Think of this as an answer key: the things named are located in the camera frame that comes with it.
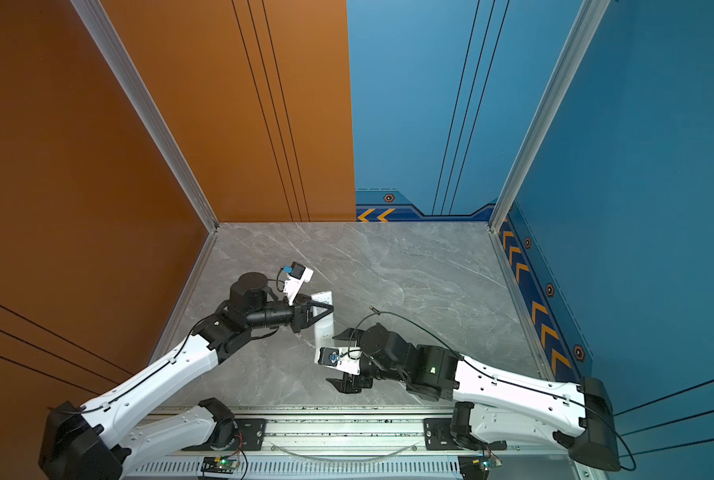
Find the white remote control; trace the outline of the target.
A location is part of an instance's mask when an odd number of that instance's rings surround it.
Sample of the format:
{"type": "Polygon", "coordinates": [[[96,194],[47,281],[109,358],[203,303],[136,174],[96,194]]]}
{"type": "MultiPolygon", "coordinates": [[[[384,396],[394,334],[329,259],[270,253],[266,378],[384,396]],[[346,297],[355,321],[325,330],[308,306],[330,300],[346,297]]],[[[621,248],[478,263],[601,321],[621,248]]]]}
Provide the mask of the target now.
{"type": "MultiPolygon", "coordinates": [[[[331,291],[324,291],[316,293],[312,296],[312,299],[321,303],[326,303],[333,305],[333,293],[331,291]]],[[[320,319],[314,325],[314,340],[315,349],[319,353],[320,349],[323,347],[334,348],[335,343],[333,340],[334,335],[334,315],[332,313],[320,319]]]]}

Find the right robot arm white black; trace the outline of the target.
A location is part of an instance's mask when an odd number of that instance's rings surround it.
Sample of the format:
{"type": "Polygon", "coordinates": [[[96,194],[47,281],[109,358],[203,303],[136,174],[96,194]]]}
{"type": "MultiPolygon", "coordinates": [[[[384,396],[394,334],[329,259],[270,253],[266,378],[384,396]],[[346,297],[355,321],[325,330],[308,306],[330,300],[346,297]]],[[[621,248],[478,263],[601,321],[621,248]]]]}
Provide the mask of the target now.
{"type": "Polygon", "coordinates": [[[573,383],[516,374],[444,346],[415,346],[382,324],[338,337],[351,344],[321,347],[315,355],[318,364],[341,372],[331,382],[337,391],[357,394],[377,380],[393,380],[419,398],[451,401],[449,431],[460,448],[534,442],[598,470],[622,468],[612,403],[597,378],[573,383]]]}

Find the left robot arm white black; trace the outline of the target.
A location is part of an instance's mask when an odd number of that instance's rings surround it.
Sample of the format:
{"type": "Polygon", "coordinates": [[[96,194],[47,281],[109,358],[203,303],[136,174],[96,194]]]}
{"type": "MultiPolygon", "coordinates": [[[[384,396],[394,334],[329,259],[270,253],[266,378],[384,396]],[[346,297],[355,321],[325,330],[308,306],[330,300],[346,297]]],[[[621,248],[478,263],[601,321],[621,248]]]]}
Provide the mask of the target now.
{"type": "Polygon", "coordinates": [[[141,421],[253,341],[254,330],[288,326],[300,332],[332,314],[331,302],[301,293],[302,283],[291,278],[277,295],[265,274],[243,274],[229,298],[159,360],[79,407],[65,402],[52,409],[38,460],[43,473],[50,479],[120,479],[184,448],[238,446],[236,417],[216,398],[165,420],[141,421]]]}

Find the left circuit board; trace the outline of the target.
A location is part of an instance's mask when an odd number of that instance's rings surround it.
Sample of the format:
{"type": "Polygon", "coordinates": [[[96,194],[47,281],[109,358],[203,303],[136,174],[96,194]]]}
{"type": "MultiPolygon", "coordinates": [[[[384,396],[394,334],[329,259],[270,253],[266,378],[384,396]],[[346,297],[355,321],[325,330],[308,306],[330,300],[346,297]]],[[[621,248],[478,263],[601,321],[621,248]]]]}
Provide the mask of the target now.
{"type": "Polygon", "coordinates": [[[207,479],[237,478],[244,472],[243,463],[231,456],[206,456],[200,466],[200,477],[207,479]]]}

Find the circuit board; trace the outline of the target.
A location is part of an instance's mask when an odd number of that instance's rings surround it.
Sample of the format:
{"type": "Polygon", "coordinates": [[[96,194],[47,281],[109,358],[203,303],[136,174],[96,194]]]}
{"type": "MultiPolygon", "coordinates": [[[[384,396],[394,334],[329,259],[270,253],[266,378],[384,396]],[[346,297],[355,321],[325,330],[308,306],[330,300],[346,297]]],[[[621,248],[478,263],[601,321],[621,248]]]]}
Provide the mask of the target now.
{"type": "Polygon", "coordinates": [[[200,466],[200,477],[207,479],[237,478],[244,472],[243,463],[231,456],[206,456],[200,466]]]}
{"type": "Polygon", "coordinates": [[[458,464],[463,480],[488,480],[493,470],[503,466],[503,461],[497,456],[459,456],[458,464]]]}

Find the right circuit board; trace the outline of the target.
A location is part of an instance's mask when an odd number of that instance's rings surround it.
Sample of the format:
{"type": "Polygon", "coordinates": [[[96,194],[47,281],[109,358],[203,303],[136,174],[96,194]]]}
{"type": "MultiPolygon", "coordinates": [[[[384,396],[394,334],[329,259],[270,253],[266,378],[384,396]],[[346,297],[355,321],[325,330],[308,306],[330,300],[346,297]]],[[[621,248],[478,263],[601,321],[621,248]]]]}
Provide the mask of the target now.
{"type": "Polygon", "coordinates": [[[459,456],[458,464],[463,480],[488,480],[493,470],[503,466],[503,461],[497,456],[459,456]]]}

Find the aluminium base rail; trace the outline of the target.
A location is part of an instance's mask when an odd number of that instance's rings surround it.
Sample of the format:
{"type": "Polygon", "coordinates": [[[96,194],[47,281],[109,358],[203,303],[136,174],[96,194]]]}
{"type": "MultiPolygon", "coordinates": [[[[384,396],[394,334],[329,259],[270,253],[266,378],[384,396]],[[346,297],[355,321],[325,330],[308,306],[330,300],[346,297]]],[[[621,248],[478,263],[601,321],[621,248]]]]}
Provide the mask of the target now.
{"type": "MultiPolygon", "coordinates": [[[[469,454],[470,450],[429,451],[423,420],[452,418],[451,408],[364,407],[270,408],[234,410],[236,419],[267,420],[260,451],[264,454],[311,456],[387,455],[393,451],[419,454],[469,454]]],[[[474,435],[486,442],[505,441],[505,454],[562,455],[567,450],[552,438],[555,431],[538,420],[494,407],[477,407],[471,414],[474,435]]]]}

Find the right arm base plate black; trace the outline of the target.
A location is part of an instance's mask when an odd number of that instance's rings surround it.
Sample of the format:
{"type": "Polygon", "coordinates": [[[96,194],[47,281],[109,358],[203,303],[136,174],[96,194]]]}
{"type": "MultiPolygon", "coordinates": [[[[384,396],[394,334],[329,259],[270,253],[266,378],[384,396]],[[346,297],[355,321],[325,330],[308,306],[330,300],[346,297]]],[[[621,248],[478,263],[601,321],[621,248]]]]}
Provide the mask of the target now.
{"type": "Polygon", "coordinates": [[[423,420],[425,448],[429,451],[471,450],[500,451],[507,448],[505,441],[485,442],[477,438],[470,425],[454,422],[452,418],[423,420]]]}

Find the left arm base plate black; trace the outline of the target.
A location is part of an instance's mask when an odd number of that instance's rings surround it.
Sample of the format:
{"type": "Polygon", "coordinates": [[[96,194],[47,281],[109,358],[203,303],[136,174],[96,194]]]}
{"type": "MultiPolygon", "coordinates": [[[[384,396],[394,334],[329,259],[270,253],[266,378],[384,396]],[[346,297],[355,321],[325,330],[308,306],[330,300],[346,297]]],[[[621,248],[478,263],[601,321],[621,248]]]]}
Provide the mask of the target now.
{"type": "Polygon", "coordinates": [[[224,420],[218,423],[206,442],[185,447],[183,451],[228,451],[229,453],[239,449],[243,451],[260,451],[263,446],[266,428],[267,420],[263,418],[224,420]]]}

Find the left aluminium corner post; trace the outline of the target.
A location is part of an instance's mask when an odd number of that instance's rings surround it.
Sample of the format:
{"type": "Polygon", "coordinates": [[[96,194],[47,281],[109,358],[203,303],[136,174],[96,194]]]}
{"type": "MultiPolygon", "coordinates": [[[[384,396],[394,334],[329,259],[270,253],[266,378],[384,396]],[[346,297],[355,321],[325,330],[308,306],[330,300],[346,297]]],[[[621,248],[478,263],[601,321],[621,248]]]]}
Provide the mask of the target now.
{"type": "Polygon", "coordinates": [[[97,0],[72,0],[71,4],[199,219],[209,233],[215,233],[218,217],[104,6],[97,0]]]}

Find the aluminium corner post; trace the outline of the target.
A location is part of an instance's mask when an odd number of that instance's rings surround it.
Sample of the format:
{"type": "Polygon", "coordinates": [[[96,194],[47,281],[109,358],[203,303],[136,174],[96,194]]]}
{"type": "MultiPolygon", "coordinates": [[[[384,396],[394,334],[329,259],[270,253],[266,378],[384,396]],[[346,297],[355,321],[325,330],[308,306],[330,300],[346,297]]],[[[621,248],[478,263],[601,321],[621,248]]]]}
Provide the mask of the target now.
{"type": "Polygon", "coordinates": [[[72,0],[71,4],[199,219],[209,233],[215,233],[218,217],[104,6],[97,0],[72,0]]]}
{"type": "Polygon", "coordinates": [[[491,215],[493,234],[506,220],[610,3],[582,2],[491,215]]]}

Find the right aluminium corner post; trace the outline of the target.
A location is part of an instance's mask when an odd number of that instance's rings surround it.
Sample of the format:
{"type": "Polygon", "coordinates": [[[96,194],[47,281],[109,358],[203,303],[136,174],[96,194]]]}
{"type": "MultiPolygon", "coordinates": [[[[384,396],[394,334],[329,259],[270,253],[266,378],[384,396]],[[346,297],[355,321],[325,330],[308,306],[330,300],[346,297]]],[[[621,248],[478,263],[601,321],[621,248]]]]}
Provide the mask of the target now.
{"type": "Polygon", "coordinates": [[[491,215],[493,234],[506,220],[610,3],[582,2],[491,215]]]}

